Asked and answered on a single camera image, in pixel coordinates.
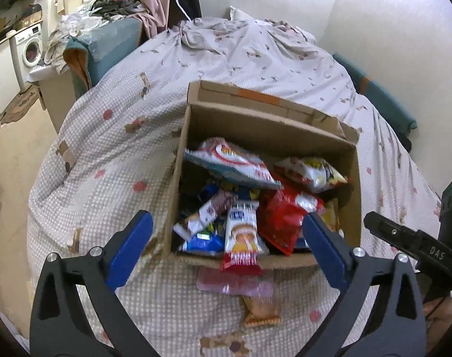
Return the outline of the person's right hand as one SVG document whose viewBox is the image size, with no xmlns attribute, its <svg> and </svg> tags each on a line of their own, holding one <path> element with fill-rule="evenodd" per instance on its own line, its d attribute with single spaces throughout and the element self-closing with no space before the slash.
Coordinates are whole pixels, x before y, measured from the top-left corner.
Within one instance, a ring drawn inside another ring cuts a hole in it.
<svg viewBox="0 0 452 357">
<path fill-rule="evenodd" d="M 426 318 L 426 352 L 443 338 L 452 324 L 452 297 L 446 296 L 423 305 Z"/>
</svg>

